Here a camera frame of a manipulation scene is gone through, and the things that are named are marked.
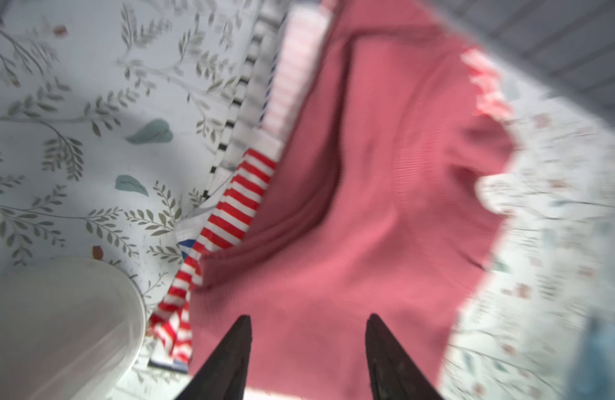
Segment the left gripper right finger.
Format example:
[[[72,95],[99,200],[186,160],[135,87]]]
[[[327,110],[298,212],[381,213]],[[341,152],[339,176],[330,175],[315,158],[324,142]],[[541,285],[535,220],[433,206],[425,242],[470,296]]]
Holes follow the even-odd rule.
[[[374,400],[442,400],[375,313],[367,320],[365,345]]]

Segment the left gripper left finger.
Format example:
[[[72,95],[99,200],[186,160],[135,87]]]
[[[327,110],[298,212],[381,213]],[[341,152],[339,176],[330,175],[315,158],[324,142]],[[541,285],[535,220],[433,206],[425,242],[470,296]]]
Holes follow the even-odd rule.
[[[252,321],[240,316],[176,400],[243,400],[252,350]]]

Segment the maroon garment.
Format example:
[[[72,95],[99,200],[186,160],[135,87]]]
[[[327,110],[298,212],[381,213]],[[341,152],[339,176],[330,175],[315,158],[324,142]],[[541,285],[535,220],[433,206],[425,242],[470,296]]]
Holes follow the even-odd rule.
[[[254,388],[369,399],[377,314],[435,383],[502,225],[477,181],[514,145],[477,107],[466,43],[422,1],[345,1],[312,89],[243,240],[200,261],[197,373],[252,320]]]

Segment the black white striped tank top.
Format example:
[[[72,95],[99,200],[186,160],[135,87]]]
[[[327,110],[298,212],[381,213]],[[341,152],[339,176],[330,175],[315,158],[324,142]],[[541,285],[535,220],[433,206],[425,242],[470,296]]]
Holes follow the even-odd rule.
[[[272,3],[260,9],[241,71],[236,82],[228,85],[231,102],[201,200],[210,198],[227,181],[250,146],[252,131],[262,116],[287,11],[287,6],[274,8]]]

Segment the red white striped tank top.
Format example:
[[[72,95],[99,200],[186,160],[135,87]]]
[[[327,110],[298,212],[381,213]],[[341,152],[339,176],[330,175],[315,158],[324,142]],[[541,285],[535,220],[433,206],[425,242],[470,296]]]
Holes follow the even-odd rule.
[[[192,291],[202,286],[199,263],[209,253],[242,242],[259,212],[270,179],[296,141],[333,11],[320,1],[297,1],[287,11],[272,64],[266,103],[252,141],[232,177],[209,199],[210,209],[175,227],[177,240],[195,239],[167,295],[149,319],[167,359],[187,369],[192,360]]]

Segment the navy white striped tank top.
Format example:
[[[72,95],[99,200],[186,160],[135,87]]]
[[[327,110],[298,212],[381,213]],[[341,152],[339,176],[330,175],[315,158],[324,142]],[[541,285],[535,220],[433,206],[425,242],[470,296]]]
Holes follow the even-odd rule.
[[[195,239],[187,239],[182,240],[177,243],[179,249],[181,250],[182,258],[186,259],[191,250],[193,250],[193,246],[195,244]]]

